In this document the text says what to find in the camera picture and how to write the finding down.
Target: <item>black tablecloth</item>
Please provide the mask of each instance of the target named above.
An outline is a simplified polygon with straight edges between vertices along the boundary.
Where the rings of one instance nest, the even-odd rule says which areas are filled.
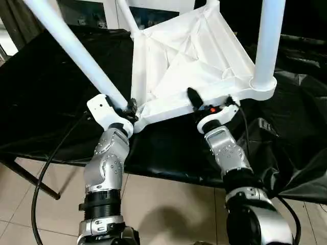
[[[72,29],[130,99],[133,42],[129,33]],[[255,47],[244,45],[253,57]],[[327,203],[325,54],[320,46],[308,51],[281,42],[273,98],[242,102],[250,123],[251,166],[273,194]],[[67,125],[87,110],[86,102],[96,94],[49,33],[41,34],[0,68],[0,158],[47,159]],[[241,116],[237,114],[227,126],[244,145]],[[86,164],[102,132],[92,117],[84,120],[54,162]],[[191,115],[149,125],[135,134],[125,171],[222,187],[220,172]]]

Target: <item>white plastic chair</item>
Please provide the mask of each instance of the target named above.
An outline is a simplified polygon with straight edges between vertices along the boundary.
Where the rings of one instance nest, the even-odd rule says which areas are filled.
[[[124,109],[126,100],[47,1],[24,2],[98,90]],[[141,115],[135,133],[148,124],[193,112],[188,87],[214,106],[229,95],[237,101],[272,97],[285,0],[263,0],[255,66],[220,14],[217,0],[144,30],[138,29],[126,0],[117,3],[134,40],[131,97]],[[221,124],[236,111],[230,106],[220,112]]]

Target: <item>robot forearm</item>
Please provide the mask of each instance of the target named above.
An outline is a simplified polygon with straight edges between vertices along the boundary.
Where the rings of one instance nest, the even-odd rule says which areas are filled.
[[[84,170],[86,197],[79,210],[84,211],[80,223],[78,245],[139,244],[138,233],[126,227],[121,215],[121,196],[124,162],[129,153],[130,122],[119,117],[103,96],[95,97],[90,110],[99,105],[102,111],[97,121],[108,128],[102,134],[94,156]]]
[[[227,233],[231,245],[293,244],[288,223],[274,208],[252,172],[243,149],[225,126],[205,134],[221,168],[228,210]]]

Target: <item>black cable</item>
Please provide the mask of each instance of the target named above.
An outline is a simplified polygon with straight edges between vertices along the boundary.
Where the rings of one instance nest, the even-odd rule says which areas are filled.
[[[245,124],[245,136],[246,136],[246,150],[247,150],[247,156],[249,158],[249,161],[251,162],[251,151],[250,151],[250,138],[249,138],[249,128],[247,126],[247,119],[245,116],[245,113],[242,109],[241,106],[239,106],[238,104],[235,103],[235,105],[240,109],[241,114],[243,116],[243,120],[244,120],[244,124]]]
[[[319,204],[319,205],[322,208],[322,210],[325,211],[325,213],[327,213],[327,210],[325,210],[321,204]]]
[[[59,148],[62,146],[62,144],[64,143],[64,141],[67,139],[68,135],[74,130],[74,128],[81,122],[81,120],[85,117],[87,113],[84,113],[83,116],[74,123],[74,125],[67,131],[67,133],[64,135],[64,137],[62,138],[62,140],[60,141],[60,143],[57,145],[57,147],[55,148],[55,150],[51,153],[50,158],[46,161],[41,174],[39,176],[39,179],[37,181],[37,184],[35,186],[35,190],[34,190],[34,195],[33,195],[33,200],[32,200],[32,208],[31,208],[31,220],[32,220],[32,229],[33,229],[33,233],[34,233],[34,237],[35,240],[37,242],[38,245],[43,245],[41,237],[39,235],[39,232],[37,230],[37,226],[36,226],[36,201],[37,201],[37,196],[39,194],[39,190],[40,190],[40,184],[42,183],[42,179],[45,175],[45,172],[47,170],[47,168],[49,167],[52,159],[54,158],[54,156],[56,155],[56,153],[58,152]]]
[[[295,221],[295,225],[296,225],[296,233],[295,233],[295,238],[294,238],[294,242],[295,245],[299,245],[300,243],[300,239],[301,239],[301,222],[298,219],[296,213],[294,212],[294,210],[292,209],[292,207],[281,197],[281,196],[277,196],[278,200],[280,200],[281,203],[283,203],[283,205],[288,209],[288,211],[290,211],[291,215],[293,216],[293,219]]]

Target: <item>tile floor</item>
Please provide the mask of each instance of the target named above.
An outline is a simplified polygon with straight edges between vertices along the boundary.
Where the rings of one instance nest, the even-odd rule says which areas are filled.
[[[35,176],[42,162],[18,159]],[[45,245],[74,245],[83,213],[83,168],[53,164],[44,182],[62,192],[59,201],[40,192],[37,223]],[[0,165],[0,245],[35,245],[30,222],[33,186]],[[273,200],[289,222],[287,209]],[[319,205],[288,201],[302,225],[301,245],[327,244],[327,212]],[[122,213],[128,225],[140,232],[142,245],[192,245],[202,240],[228,244],[224,191],[174,181],[124,175]]]

